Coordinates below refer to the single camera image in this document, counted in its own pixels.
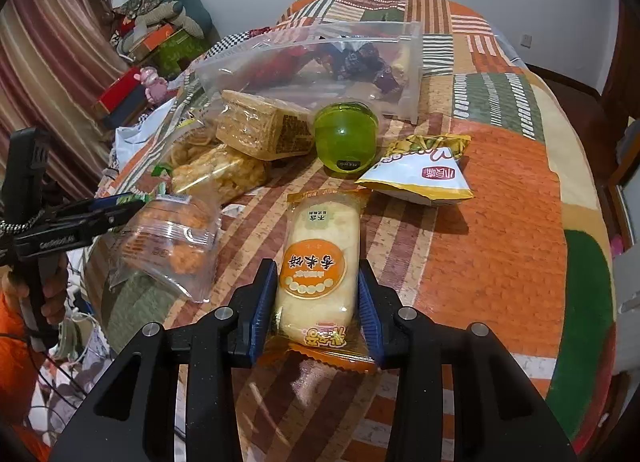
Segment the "left hand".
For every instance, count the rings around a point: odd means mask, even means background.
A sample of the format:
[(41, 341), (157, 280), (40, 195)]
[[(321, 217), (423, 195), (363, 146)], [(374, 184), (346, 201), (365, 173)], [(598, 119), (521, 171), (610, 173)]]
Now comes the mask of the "left hand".
[[(66, 287), (68, 281), (67, 256), (58, 256), (58, 265), (51, 277), (43, 282), (42, 292), (44, 304), (41, 306), (41, 315), (47, 319), (50, 325), (60, 324), (65, 317)], [(6, 304), (18, 313), (21, 313), (21, 302), (28, 300), (29, 288), (11, 270), (3, 271), (1, 289), (6, 299)]]

